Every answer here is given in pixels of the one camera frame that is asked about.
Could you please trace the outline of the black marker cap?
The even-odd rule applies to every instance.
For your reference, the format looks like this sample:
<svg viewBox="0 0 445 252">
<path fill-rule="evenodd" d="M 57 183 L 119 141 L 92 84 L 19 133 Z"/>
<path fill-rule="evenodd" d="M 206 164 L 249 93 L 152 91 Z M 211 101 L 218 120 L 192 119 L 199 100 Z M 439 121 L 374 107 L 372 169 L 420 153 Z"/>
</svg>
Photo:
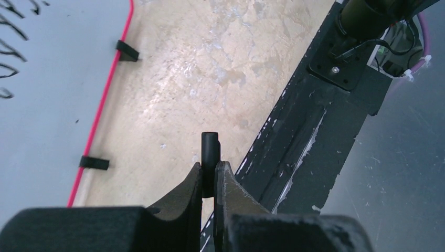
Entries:
<svg viewBox="0 0 445 252">
<path fill-rule="evenodd" d="M 221 145 L 217 132 L 202 132 L 201 137 L 202 198 L 211 198 L 214 196 L 215 169 L 221 159 Z"/>
</svg>

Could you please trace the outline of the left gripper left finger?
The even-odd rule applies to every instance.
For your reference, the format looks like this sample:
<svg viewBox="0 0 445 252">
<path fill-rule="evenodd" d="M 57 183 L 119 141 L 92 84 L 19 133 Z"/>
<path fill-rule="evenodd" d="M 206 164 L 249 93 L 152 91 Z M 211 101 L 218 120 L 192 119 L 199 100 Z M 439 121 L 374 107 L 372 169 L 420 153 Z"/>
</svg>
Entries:
<svg viewBox="0 0 445 252">
<path fill-rule="evenodd" d="M 149 207 L 29 208 L 1 230 L 1 251 L 199 251 L 201 165 Z"/>
</svg>

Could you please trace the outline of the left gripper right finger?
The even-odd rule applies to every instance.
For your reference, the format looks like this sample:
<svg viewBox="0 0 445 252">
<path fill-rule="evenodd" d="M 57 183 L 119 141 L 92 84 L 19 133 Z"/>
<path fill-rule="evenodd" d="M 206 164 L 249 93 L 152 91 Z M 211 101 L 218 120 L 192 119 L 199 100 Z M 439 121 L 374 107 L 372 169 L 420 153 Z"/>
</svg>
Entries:
<svg viewBox="0 0 445 252">
<path fill-rule="evenodd" d="M 373 251 L 351 217 L 269 212 L 236 181 L 229 162 L 215 168 L 214 195 L 215 251 Z"/>
</svg>

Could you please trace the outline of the red-framed whiteboard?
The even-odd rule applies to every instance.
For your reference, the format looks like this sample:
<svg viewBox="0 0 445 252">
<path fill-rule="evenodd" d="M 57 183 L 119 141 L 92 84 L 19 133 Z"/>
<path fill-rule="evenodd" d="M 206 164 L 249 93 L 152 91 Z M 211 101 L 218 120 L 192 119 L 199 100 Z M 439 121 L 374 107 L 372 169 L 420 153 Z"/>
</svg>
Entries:
<svg viewBox="0 0 445 252">
<path fill-rule="evenodd" d="M 133 1 L 1 1 L 1 224 L 66 206 Z"/>
</svg>

